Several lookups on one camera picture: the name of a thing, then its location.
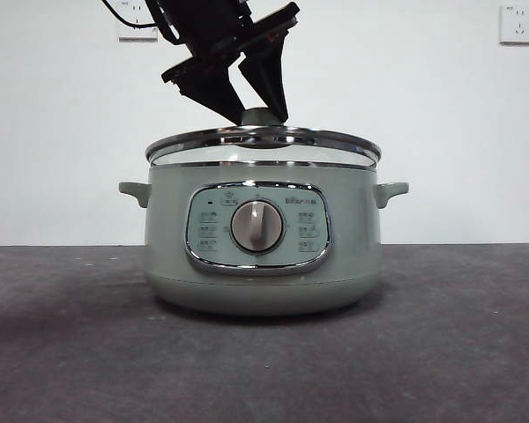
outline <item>control panel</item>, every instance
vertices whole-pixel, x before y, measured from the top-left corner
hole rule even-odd
[[[310,271],[331,240],[327,204],[311,185],[228,182],[202,188],[190,201],[186,248],[207,271]]]

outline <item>black cable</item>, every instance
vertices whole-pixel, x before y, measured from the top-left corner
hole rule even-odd
[[[115,11],[115,9],[112,7],[112,5],[110,3],[108,3],[108,0],[102,0],[102,2],[106,5],[108,10],[112,12],[112,15],[114,15],[117,18],[117,20],[122,22],[124,25],[131,26],[132,28],[154,28],[154,27],[157,26],[157,24],[154,24],[154,23],[152,23],[152,24],[132,24],[131,22],[128,22],[127,20],[122,18],[117,13],[117,11]]]

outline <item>dark gray surface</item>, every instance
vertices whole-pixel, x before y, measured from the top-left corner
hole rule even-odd
[[[158,301],[141,248],[0,248],[0,423],[528,422],[529,245],[384,247],[321,315]]]

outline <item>glass lid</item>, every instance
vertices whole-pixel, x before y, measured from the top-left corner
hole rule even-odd
[[[286,162],[374,168],[381,151],[364,138],[329,130],[279,125],[188,132],[151,144],[145,155],[153,166]]]

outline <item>white wall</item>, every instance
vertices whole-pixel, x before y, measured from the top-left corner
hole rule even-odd
[[[499,3],[298,4],[288,122],[382,146],[379,180],[411,184],[381,211],[383,241],[529,241],[529,47],[497,44]],[[228,125],[160,81],[187,56],[116,42],[100,0],[0,0],[0,245],[143,242],[117,183],[146,181],[152,141]]]

